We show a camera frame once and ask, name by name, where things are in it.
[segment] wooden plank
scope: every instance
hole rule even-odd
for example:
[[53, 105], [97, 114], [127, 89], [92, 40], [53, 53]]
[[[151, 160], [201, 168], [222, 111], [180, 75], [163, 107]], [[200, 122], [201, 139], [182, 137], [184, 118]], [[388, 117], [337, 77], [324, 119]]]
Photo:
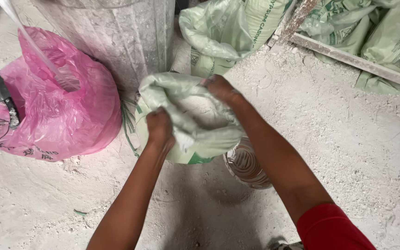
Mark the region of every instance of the wooden plank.
[[268, 47], [272, 47], [277, 39], [279, 39], [279, 36], [282, 34], [282, 31], [284, 30], [285, 26], [289, 22], [292, 16], [292, 10], [295, 8], [297, 3], [297, 0], [292, 0], [291, 5], [288, 7], [286, 10], [284, 17], [281, 20], [281, 23], [279, 23], [279, 26], [274, 31], [274, 34], [269, 38], [268, 40]]
[[302, 24], [303, 20], [308, 16], [308, 13], [314, 8], [318, 0], [303, 0], [302, 4], [297, 8], [288, 21], [285, 28], [282, 30], [282, 34], [279, 36], [271, 47], [271, 51], [277, 53], [287, 43], [291, 36], [296, 32], [297, 28]]
[[342, 51], [342, 50], [334, 48], [330, 45], [321, 43], [321, 42], [311, 39], [309, 37], [302, 36], [298, 33], [294, 33], [292, 35], [290, 41], [293, 43], [296, 43], [298, 45], [301, 45], [305, 48], [309, 48], [311, 50], [317, 51], [321, 54], [324, 54], [326, 56], [329, 56], [331, 58], [334, 58], [336, 60], [344, 62], [346, 64], [352, 65], [361, 70], [368, 71], [372, 74], [375, 74], [377, 76], [383, 77], [385, 79], [388, 79], [390, 81], [400, 84], [400, 73], [398, 73], [394, 70], [388, 69], [384, 66], [372, 63], [361, 57], [349, 54], [345, 51]]

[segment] gray dusty bucket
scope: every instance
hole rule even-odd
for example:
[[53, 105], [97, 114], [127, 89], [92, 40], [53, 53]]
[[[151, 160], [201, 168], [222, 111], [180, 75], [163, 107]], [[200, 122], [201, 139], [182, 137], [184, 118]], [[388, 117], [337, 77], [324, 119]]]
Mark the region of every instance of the gray dusty bucket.
[[175, 0], [31, 1], [61, 36], [100, 60], [128, 96], [145, 76], [171, 66]]

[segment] metal bucket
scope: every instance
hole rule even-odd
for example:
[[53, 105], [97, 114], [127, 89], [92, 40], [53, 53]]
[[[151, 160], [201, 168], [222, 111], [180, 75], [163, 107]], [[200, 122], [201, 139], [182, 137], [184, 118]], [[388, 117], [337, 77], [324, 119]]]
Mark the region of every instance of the metal bucket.
[[236, 147], [223, 155], [225, 165], [231, 175], [242, 184], [254, 189], [272, 187], [268, 177], [254, 154], [253, 146], [247, 136], [242, 137]]
[[171, 66], [175, 0], [31, 1], [61, 36], [100, 60], [128, 96], [145, 76]]

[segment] clear plastic container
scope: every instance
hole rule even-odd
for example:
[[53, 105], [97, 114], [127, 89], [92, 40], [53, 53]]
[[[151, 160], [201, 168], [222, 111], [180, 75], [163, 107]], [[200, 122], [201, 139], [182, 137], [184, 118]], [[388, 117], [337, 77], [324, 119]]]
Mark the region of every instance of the clear plastic container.
[[241, 138], [236, 147], [223, 155], [229, 172], [241, 183], [255, 189], [272, 187], [254, 154], [247, 136]]

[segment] forearm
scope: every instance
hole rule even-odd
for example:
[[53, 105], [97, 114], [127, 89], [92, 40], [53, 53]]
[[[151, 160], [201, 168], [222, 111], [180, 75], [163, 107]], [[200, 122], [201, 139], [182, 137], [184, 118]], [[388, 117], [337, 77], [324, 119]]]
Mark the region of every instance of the forearm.
[[147, 206], [170, 147], [149, 142], [112, 206], [98, 225], [88, 250], [134, 249]]
[[229, 105], [295, 224], [308, 209], [333, 202], [294, 147], [266, 123], [242, 95], [236, 94]]

